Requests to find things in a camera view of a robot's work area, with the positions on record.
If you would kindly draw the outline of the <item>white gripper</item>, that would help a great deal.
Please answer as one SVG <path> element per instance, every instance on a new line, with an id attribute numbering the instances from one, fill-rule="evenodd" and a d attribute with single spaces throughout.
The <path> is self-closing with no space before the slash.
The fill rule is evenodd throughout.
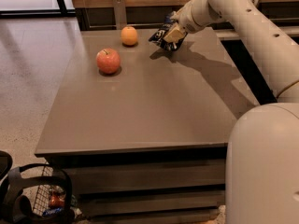
<path id="1" fill-rule="evenodd" d="M 164 41 L 167 43 L 177 43 L 183 39 L 186 34 L 195 34 L 201 30 L 201 27 L 194 21 L 192 17 L 192 7 L 185 5 L 180 10 L 175 11 L 171 15 L 171 19 L 176 23 L 166 24 Z"/>

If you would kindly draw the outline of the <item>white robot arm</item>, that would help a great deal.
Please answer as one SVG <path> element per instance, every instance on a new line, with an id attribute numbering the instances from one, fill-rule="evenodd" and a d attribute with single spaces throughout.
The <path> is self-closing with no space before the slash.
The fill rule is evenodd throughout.
<path id="1" fill-rule="evenodd" d="M 226 224 L 299 224 L 299 45 L 259 0 L 191 0 L 172 15 L 167 41 L 230 22 L 274 94 L 243 115 L 229 138 Z"/>

